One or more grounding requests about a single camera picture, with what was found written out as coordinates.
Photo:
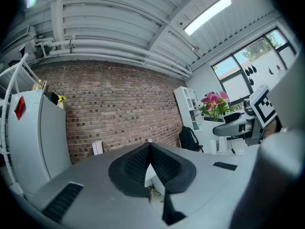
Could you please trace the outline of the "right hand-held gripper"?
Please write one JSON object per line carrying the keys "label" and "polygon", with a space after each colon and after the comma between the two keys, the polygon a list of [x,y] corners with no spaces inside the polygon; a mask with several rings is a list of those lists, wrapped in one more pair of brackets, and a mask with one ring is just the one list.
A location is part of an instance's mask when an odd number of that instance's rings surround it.
{"label": "right hand-held gripper", "polygon": [[[239,136],[244,134],[247,146],[261,143],[278,131],[277,113],[267,97],[270,88],[261,85],[249,99],[244,100],[244,113],[234,112],[224,115],[226,124],[213,129],[216,136]],[[245,114],[246,123],[236,123]]]}

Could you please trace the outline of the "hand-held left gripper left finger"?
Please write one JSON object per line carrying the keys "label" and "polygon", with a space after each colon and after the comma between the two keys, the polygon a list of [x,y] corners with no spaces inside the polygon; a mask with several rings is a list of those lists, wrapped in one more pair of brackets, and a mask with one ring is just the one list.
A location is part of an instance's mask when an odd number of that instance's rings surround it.
{"label": "hand-held left gripper left finger", "polygon": [[62,172],[32,197],[51,228],[147,229],[153,207],[145,187],[149,144],[91,156]]}

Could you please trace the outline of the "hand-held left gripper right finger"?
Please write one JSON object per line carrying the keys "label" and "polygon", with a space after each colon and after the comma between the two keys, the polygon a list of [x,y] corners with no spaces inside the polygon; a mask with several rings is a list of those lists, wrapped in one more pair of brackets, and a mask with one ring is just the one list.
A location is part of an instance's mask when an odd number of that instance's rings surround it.
{"label": "hand-held left gripper right finger", "polygon": [[150,147],[151,165],[162,182],[163,221],[169,226],[198,212],[224,187],[240,158],[180,148]]}

